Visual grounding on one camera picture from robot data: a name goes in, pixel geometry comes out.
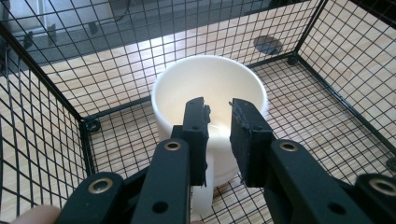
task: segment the wire mesh cage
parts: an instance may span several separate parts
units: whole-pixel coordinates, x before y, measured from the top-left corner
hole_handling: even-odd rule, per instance
[[[62,207],[88,175],[149,166],[159,143],[152,85],[200,54],[255,72],[276,137],[303,144],[330,175],[395,175],[394,9],[388,0],[1,1],[0,221]],[[262,194],[238,175],[215,188],[211,215],[192,219],[272,222]]]

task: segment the black wire grid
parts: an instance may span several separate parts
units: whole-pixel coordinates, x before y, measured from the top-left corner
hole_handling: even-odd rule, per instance
[[[158,144],[152,84],[197,54],[252,69],[276,136],[302,143],[329,174],[347,183],[394,175],[395,5],[384,2],[43,0],[19,1],[30,8],[19,16],[1,1],[0,222],[37,204],[62,207],[92,173],[125,178],[149,166]],[[257,46],[260,37],[279,52]],[[87,129],[93,120],[97,132]],[[240,176],[215,189],[212,208],[191,218],[272,220],[262,189]]]

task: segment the hole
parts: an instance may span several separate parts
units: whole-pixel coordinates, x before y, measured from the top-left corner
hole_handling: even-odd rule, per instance
[[[93,194],[106,192],[113,186],[113,181],[110,178],[104,177],[93,181],[88,186],[88,191]]]
[[[267,55],[277,55],[282,51],[282,42],[270,35],[261,35],[254,39],[255,48]]]
[[[95,190],[102,190],[107,187],[108,183],[105,180],[101,180],[93,185]]]
[[[152,205],[152,211],[161,214],[166,212],[168,210],[168,203],[165,202],[157,202],[154,205]]]
[[[281,143],[280,148],[286,151],[297,151],[297,146],[292,143]]]
[[[178,150],[181,148],[181,144],[179,142],[169,142],[165,144],[165,149],[167,150]]]
[[[385,179],[373,178],[369,181],[370,186],[388,196],[396,197],[396,186]]]
[[[329,203],[329,209],[332,210],[335,214],[344,215],[347,213],[347,210],[338,203]]]

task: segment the wire mesh panel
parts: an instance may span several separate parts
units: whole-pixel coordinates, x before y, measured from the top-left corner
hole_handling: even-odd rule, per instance
[[[187,56],[256,63],[274,56],[262,52],[255,41],[260,36],[270,36],[276,54],[291,52],[318,5],[305,1],[267,10],[276,6],[273,1],[128,1],[126,14],[102,18],[99,11],[117,1],[43,2],[47,12],[32,9],[27,17],[38,20],[41,31],[17,38],[31,43],[30,54],[47,64],[43,69],[83,117],[149,96],[156,75]],[[17,18],[12,6],[7,13],[24,30],[26,17]],[[56,29],[40,23],[41,17],[53,17]]]
[[[152,85],[169,65],[199,54],[249,65],[267,89],[276,137],[304,145],[329,174],[347,183],[393,175],[385,163],[396,146],[396,33],[354,3],[15,0],[0,2],[0,20],[54,83],[40,81],[23,52],[0,39],[0,221],[35,204],[62,206],[86,177],[87,145],[96,172],[125,178],[147,167],[158,144]],[[303,62],[274,58],[296,48]],[[101,123],[88,144],[79,115]],[[216,188],[212,213],[192,220],[272,222],[262,189],[240,179]]]
[[[394,147],[396,30],[378,18],[352,2],[329,1],[300,54]]]
[[[391,175],[392,154],[300,64],[286,60],[253,68],[267,89],[267,120],[276,137],[303,144],[331,175],[354,183],[366,173]],[[98,171],[131,176],[149,165],[158,144],[150,103],[100,118],[101,132],[91,134]],[[215,189],[213,213],[205,223],[267,223],[271,216],[262,189],[248,189],[236,176]],[[192,220],[201,219],[192,214]]]
[[[78,120],[9,53],[0,50],[1,222],[37,204],[62,207],[86,177]]]

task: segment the metal screw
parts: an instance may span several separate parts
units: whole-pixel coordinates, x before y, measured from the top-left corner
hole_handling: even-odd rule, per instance
[[[170,151],[176,151],[181,148],[181,144],[179,142],[168,142],[165,144],[165,149]]]
[[[298,149],[297,146],[292,143],[281,143],[280,148],[286,151],[297,151]]]
[[[88,186],[88,191],[92,194],[100,194],[106,192],[113,186],[113,181],[110,178],[104,177],[93,181]]]
[[[388,196],[396,197],[396,186],[385,179],[373,178],[369,181],[370,186]]]

